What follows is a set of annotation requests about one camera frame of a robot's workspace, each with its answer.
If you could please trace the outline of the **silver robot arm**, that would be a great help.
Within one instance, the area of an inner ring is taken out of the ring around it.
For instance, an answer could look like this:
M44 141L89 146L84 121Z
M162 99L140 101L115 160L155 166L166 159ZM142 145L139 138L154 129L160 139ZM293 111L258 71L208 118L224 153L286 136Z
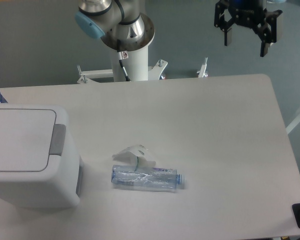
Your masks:
M74 18L90 38L102 39L118 52L139 50L155 34L138 0L80 0ZM264 57L283 35L283 11L268 11L264 0L219 0L213 25L223 32L225 46L231 44L233 25L253 30L261 41L260 56Z

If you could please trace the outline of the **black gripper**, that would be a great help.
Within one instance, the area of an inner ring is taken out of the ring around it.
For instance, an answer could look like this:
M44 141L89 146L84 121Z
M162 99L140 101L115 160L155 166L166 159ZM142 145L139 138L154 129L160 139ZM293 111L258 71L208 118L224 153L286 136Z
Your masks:
M265 0L219 0L214 9L214 26L224 34L224 45L232 42L232 25L252 29L261 40L260 56L283 35L283 11L268 11Z

